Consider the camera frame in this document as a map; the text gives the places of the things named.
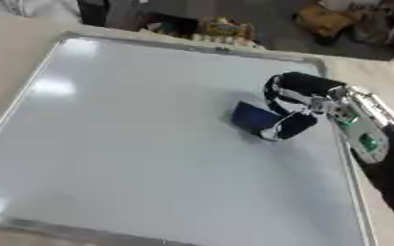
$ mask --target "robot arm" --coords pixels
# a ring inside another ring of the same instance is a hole
[[[325,114],[337,126],[360,161],[372,164],[385,160],[394,127],[394,111],[376,95],[358,86],[308,74],[290,72],[270,78],[264,97],[271,111],[282,119],[259,133],[270,140],[288,139],[317,123],[315,114]],[[280,101],[303,106],[289,111]]]

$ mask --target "floor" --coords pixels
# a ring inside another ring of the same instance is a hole
[[[238,22],[252,23],[257,40],[270,50],[352,57],[369,60],[391,60],[394,50],[370,47],[342,37],[335,46],[324,47],[291,20],[291,15],[312,0],[111,0],[108,18],[111,27],[132,29],[134,13],[162,12],[183,17],[227,16]]]

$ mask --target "white surface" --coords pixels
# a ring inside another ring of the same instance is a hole
[[[43,18],[61,23],[80,23],[77,0],[0,0],[0,13]]]
[[[331,127],[229,125],[313,66],[70,39],[0,132],[0,216],[200,245],[362,245]]]

